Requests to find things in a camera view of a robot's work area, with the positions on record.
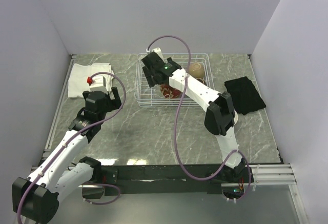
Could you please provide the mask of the red floral bowl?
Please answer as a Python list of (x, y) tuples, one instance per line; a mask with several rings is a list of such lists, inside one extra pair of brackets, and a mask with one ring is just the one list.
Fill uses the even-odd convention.
[(167, 84), (161, 84), (160, 85), (160, 91), (164, 98), (169, 98), (169, 99), (174, 99), (174, 98), (179, 98), (181, 95), (181, 91), (172, 88), (171, 86)]

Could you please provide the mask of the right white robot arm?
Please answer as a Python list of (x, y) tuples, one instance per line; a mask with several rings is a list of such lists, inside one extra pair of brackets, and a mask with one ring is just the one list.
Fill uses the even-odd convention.
[(187, 171), (181, 159), (178, 159), (181, 169), (187, 176), (194, 180), (206, 181), (222, 173), (230, 182), (236, 182), (242, 178), (244, 172), (251, 176), (249, 163), (239, 150), (235, 137), (236, 113), (231, 95), (228, 92), (220, 93), (202, 84), (171, 58), (164, 61), (160, 51), (150, 52), (141, 61), (144, 64), (142, 69), (150, 87), (168, 84), (181, 91), (182, 96), (191, 98), (205, 111), (204, 126), (219, 143), (223, 162), (213, 174), (207, 177), (200, 178), (192, 175)]

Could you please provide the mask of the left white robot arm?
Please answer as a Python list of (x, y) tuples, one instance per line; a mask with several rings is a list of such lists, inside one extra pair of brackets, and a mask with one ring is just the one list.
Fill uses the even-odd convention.
[(85, 91), (85, 106), (72, 120), (59, 145), (28, 177), (14, 181), (12, 204), (17, 223), (22, 223), (23, 218), (49, 223), (59, 204), (80, 185), (113, 187), (105, 182), (101, 162), (96, 159), (84, 157), (73, 169), (67, 169), (109, 120), (107, 113), (117, 115), (125, 104), (125, 97), (119, 96), (116, 87), (111, 93), (113, 97), (100, 90)]

